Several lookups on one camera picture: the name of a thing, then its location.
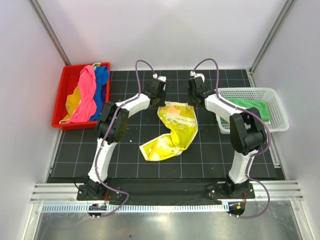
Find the yellow towel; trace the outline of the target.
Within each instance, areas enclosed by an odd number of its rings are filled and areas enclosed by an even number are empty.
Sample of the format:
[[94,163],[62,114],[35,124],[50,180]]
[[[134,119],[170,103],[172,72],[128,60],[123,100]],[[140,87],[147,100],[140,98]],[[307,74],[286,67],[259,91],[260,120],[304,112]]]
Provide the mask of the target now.
[[170,130],[139,147],[147,162],[160,162],[181,155],[198,133],[198,121],[193,106],[187,103],[165,102],[157,116]]

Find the green towel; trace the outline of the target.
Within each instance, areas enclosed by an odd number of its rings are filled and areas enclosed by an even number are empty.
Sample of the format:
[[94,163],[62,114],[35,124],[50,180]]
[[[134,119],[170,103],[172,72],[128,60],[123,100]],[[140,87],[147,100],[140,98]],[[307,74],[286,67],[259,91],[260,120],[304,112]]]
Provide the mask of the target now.
[[239,106],[241,109],[256,108],[259,110],[260,118],[265,122],[271,120],[271,114],[268,108],[268,104],[264,101],[249,100],[243,98],[226,98],[225,101],[229,101],[233,106]]

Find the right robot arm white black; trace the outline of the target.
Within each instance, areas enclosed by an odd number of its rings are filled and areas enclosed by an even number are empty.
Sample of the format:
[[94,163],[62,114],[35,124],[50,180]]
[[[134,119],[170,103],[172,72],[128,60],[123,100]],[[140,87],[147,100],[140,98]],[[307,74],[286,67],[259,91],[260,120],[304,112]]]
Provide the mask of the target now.
[[227,197],[239,198],[249,186],[253,160],[268,140],[270,131],[257,108],[243,108],[222,97],[217,89],[209,90],[202,74],[190,77],[188,85],[188,100],[192,106],[213,112],[229,123],[234,156],[222,189]]

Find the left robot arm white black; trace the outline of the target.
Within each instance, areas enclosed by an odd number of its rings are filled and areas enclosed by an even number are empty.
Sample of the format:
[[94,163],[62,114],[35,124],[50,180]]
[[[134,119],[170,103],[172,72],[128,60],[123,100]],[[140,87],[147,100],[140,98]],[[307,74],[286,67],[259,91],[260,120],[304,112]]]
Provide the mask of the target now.
[[79,187],[78,200],[104,198],[107,190],[103,183],[108,177],[113,152],[126,133],[129,118],[143,110],[165,103],[167,78],[156,75],[153,77],[151,84],[148,84],[142,93],[137,93],[122,102],[109,101],[103,107],[96,125],[97,148],[94,160],[84,184]]

